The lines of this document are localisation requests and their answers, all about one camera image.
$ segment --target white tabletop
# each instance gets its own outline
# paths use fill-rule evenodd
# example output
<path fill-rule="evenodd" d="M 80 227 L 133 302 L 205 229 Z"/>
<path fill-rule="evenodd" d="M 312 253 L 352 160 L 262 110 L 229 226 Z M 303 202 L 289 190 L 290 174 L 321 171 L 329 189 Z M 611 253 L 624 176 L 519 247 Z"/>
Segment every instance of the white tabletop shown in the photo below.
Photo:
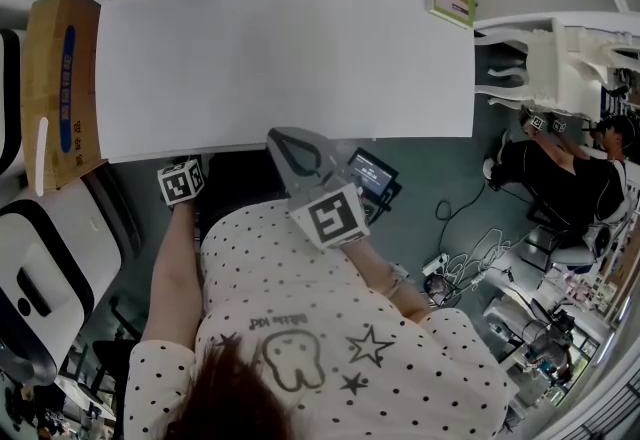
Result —
<path fill-rule="evenodd" d="M 424 0 L 115 0 L 96 59 L 112 160 L 330 138 L 471 136 L 473 32 Z"/>

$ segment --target white shirt with black dots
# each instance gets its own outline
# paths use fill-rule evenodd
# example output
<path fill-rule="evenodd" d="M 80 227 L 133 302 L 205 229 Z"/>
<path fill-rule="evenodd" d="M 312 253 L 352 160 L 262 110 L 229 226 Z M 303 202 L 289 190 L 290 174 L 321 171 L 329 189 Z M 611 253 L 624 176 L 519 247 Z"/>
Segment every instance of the white shirt with black dots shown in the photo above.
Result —
<path fill-rule="evenodd" d="M 517 391 L 456 309 L 421 324 L 370 290 L 341 251 L 321 252 L 286 202 L 240 209 L 202 243 L 205 317 L 195 353 L 147 341 L 131 355 L 127 440 L 162 438 L 210 346 L 242 338 L 305 438 L 486 439 Z"/>

